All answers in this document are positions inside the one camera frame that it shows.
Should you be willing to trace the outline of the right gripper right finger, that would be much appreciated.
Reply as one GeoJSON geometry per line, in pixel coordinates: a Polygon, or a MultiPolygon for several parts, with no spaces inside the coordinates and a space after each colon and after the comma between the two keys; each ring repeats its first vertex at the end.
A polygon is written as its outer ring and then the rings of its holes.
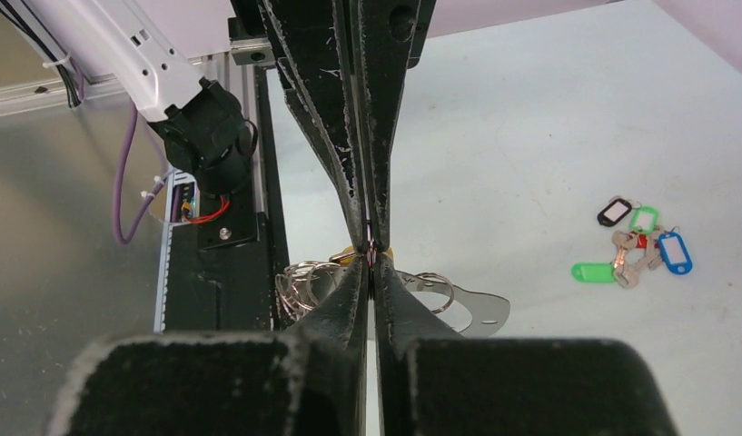
{"type": "Polygon", "coordinates": [[[600,338],[470,339],[373,266],[384,435],[674,435],[641,356],[600,338]]]}

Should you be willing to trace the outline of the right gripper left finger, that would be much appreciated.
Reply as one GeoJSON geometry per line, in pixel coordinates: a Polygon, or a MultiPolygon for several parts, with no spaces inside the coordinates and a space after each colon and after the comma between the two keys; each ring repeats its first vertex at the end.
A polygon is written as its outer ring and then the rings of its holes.
{"type": "Polygon", "coordinates": [[[108,337],[74,360],[49,435],[362,435],[370,268],[282,332],[108,337]]]}

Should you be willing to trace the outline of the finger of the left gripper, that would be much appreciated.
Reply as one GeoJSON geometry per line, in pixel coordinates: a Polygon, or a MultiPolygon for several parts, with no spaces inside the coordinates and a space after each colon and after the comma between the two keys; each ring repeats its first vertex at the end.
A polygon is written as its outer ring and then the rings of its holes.
{"type": "Polygon", "coordinates": [[[415,0],[349,2],[361,174],[371,240],[378,252],[391,245],[391,151],[405,78],[420,60],[435,5],[415,0]]]}
{"type": "Polygon", "coordinates": [[[260,1],[286,103],[329,175],[354,249],[366,253],[360,150],[334,1],[260,1]]]}

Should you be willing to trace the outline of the metal keyring band with rings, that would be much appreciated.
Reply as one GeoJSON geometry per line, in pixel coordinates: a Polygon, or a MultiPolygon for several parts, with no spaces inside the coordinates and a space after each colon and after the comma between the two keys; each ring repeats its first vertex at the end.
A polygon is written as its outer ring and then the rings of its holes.
{"type": "MultiPolygon", "coordinates": [[[[284,313],[299,321],[339,289],[349,266],[327,261],[303,261],[275,275],[277,299],[284,313]]],[[[386,275],[391,294],[403,302],[414,298],[429,313],[468,338],[496,334],[510,317],[510,301],[503,296],[463,288],[435,272],[404,272],[386,275]]]]}

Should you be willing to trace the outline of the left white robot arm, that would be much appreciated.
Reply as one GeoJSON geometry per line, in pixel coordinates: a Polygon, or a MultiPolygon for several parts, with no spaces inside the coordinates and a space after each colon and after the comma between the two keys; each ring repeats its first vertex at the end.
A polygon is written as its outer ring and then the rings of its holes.
{"type": "MultiPolygon", "coordinates": [[[[212,195],[242,186],[249,158],[240,103],[191,64],[134,1],[27,1],[0,8],[48,66],[99,55],[163,138],[169,161],[212,195]]],[[[407,71],[432,1],[235,1],[234,22],[272,50],[286,104],[340,199],[353,246],[390,245],[390,160],[407,71]]]]}

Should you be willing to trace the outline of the silver keys pile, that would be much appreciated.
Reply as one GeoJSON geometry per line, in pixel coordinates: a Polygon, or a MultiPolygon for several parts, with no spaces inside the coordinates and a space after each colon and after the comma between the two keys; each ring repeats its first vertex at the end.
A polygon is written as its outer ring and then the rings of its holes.
{"type": "Polygon", "coordinates": [[[615,231],[611,241],[616,248],[612,263],[612,275],[616,283],[624,289],[632,289],[639,284],[641,274],[655,271],[664,261],[658,248],[658,237],[664,228],[656,226],[651,233],[615,231]]]}

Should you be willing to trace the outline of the green key tag lower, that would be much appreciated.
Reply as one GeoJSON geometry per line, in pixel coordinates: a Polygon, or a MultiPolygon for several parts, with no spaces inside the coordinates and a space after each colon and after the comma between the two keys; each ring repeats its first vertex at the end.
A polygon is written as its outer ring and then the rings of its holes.
{"type": "Polygon", "coordinates": [[[575,263],[571,269],[571,276],[583,283],[612,283],[614,277],[612,263],[575,263]]]}

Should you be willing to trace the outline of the green key tag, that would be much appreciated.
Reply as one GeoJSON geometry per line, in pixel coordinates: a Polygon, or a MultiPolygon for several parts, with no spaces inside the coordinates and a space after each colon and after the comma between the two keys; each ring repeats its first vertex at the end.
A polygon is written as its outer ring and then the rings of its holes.
{"type": "Polygon", "coordinates": [[[650,234],[655,230],[658,222],[659,211],[648,205],[643,205],[634,210],[629,223],[629,229],[637,234],[650,234]]]}
{"type": "Polygon", "coordinates": [[[614,277],[612,263],[575,263],[571,269],[571,276],[583,283],[612,283],[614,277]]]}

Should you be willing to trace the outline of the left controller board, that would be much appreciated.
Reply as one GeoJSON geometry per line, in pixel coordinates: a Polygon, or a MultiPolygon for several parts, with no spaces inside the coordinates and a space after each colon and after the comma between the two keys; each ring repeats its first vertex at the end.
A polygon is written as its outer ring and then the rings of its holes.
{"type": "Polygon", "coordinates": [[[202,215],[200,213],[199,194],[196,183],[178,183],[169,195],[169,222],[175,224],[200,225],[210,223],[223,216],[231,206],[231,200],[227,196],[220,198],[220,206],[217,211],[202,215]]]}

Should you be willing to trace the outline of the black key tag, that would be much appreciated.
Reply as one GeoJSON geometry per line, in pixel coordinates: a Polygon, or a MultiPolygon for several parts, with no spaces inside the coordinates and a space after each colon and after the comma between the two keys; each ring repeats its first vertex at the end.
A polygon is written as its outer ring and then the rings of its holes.
{"type": "Polygon", "coordinates": [[[596,221],[603,227],[614,227],[634,210],[630,200],[616,196],[596,215],[596,221]]]}

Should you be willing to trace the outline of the green key tag upper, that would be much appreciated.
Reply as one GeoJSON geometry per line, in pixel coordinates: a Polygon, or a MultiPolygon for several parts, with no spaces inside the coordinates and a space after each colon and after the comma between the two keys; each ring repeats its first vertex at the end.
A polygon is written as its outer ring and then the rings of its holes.
{"type": "Polygon", "coordinates": [[[643,205],[634,210],[629,223],[629,229],[637,234],[650,234],[655,230],[658,222],[659,211],[648,205],[643,205]]]}

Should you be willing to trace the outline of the blue key tag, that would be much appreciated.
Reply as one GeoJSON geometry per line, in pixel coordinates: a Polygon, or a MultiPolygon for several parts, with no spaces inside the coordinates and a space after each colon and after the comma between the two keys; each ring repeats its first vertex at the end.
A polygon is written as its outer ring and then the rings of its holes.
{"type": "Polygon", "coordinates": [[[685,275],[692,271],[693,261],[683,237],[675,232],[663,232],[657,238],[662,260],[668,270],[675,275],[685,275]]]}

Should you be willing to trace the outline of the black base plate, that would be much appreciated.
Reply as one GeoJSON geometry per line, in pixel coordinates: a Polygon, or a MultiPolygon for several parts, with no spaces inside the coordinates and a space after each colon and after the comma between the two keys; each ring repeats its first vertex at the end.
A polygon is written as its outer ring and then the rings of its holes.
{"type": "Polygon", "coordinates": [[[267,71],[234,67],[222,82],[258,129],[252,181],[217,220],[174,225],[162,332],[282,331],[292,325],[274,286],[290,259],[267,71]]]}

